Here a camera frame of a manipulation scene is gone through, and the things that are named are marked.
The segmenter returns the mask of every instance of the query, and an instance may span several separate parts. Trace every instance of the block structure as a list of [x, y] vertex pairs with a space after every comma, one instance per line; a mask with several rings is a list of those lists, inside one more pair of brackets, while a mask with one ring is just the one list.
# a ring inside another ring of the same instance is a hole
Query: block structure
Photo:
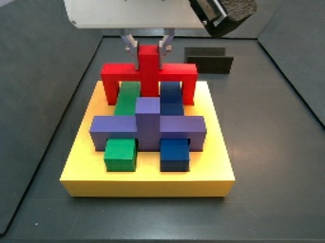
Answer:
[[156, 46], [139, 46], [136, 70], [134, 64], [105, 64], [101, 79], [107, 102], [116, 103], [120, 81], [140, 82], [140, 96], [159, 97], [159, 81], [180, 81], [183, 104], [194, 105], [192, 97], [196, 83], [196, 67], [192, 64], [164, 64], [159, 69], [159, 51]]
[[235, 182], [225, 141], [214, 113], [206, 82], [198, 82], [195, 106], [184, 106], [186, 116], [204, 116], [208, 133], [203, 152], [190, 152], [188, 172], [162, 172], [160, 153], [138, 152], [134, 172], [105, 171], [104, 152], [95, 152], [88, 128], [93, 116], [111, 116], [101, 82], [95, 87], [87, 113], [61, 174], [61, 184], [72, 196], [226, 196]]

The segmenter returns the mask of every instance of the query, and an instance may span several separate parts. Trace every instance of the green cube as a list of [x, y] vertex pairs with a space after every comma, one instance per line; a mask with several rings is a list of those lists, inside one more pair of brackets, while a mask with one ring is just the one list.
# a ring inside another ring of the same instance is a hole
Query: green cube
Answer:
[[139, 89], [139, 82], [122, 82], [119, 87], [116, 106], [113, 110], [113, 114], [116, 116], [135, 115]]
[[138, 146], [135, 139], [108, 139], [104, 153], [107, 171], [136, 170]]

